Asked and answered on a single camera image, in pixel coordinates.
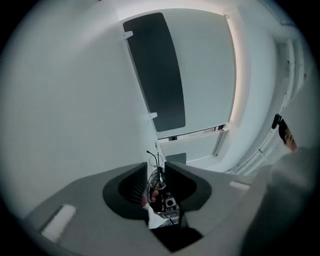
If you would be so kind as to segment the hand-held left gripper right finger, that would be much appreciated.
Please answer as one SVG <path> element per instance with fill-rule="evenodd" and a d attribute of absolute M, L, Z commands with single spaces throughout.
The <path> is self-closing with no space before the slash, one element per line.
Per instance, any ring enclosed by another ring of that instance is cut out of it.
<path fill-rule="evenodd" d="M 163 243 L 176 252 L 206 237 L 246 193 L 231 182 L 250 186 L 253 179 L 209 171 L 177 162 L 165 163 L 167 186 L 180 209 L 179 222 L 166 227 Z"/>

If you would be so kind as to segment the white ceiling track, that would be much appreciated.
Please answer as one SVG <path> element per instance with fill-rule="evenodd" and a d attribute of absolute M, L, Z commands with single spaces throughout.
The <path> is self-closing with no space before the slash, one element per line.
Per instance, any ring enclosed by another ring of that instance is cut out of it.
<path fill-rule="evenodd" d="M 276 79 L 272 107 L 280 113 L 303 86 L 306 78 L 306 50 L 301 38 L 276 42 Z"/>

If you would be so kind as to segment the person's right hand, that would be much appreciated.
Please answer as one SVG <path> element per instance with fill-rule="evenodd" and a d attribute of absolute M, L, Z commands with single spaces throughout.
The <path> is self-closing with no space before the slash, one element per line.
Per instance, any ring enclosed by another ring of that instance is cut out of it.
<path fill-rule="evenodd" d="M 150 203 L 155 203 L 157 200 L 157 196 L 159 195 L 159 191 L 154 189 L 151 191 L 151 193 L 146 193 L 142 197 L 142 203 L 141 206 L 146 209 L 150 206 Z"/>

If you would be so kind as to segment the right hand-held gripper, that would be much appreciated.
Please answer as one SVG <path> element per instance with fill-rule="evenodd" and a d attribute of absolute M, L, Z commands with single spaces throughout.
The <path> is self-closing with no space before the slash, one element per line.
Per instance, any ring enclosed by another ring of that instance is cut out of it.
<path fill-rule="evenodd" d="M 163 219 L 170 219 L 179 216 L 179 206 L 170 192 L 163 192 L 156 196 L 154 202 L 154 213 Z"/>

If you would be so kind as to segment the black wire-frame eyeglasses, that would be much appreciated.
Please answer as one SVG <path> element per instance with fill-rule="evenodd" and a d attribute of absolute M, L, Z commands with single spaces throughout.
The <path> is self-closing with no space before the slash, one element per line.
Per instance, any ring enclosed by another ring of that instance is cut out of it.
<path fill-rule="evenodd" d="M 155 168 L 148 178 L 149 194 L 151 194 L 153 191 L 162 191 L 166 187 L 164 159 L 159 153 L 154 155 L 148 150 L 146 152 L 151 155 L 149 164 Z"/>

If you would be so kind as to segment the linear ceiling light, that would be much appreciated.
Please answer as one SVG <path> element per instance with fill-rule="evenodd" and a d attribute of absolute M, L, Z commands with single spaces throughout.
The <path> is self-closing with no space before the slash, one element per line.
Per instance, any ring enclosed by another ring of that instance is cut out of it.
<path fill-rule="evenodd" d="M 237 131 L 246 112 L 250 94 L 251 54 L 245 23 L 238 8 L 225 13 L 229 26 L 235 58 L 235 93 L 230 115 L 230 130 Z"/>

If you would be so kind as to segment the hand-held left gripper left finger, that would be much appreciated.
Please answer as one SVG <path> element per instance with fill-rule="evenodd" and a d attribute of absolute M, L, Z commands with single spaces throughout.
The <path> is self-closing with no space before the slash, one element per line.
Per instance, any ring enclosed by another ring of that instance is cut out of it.
<path fill-rule="evenodd" d="M 138 168 L 146 171 L 148 164 L 130 164 L 71 182 L 27 216 L 27 234 L 47 254 L 170 254 L 144 220 L 123 218 L 104 201 L 107 182 Z M 75 215 L 53 243 L 41 230 L 62 205 L 74 206 Z"/>

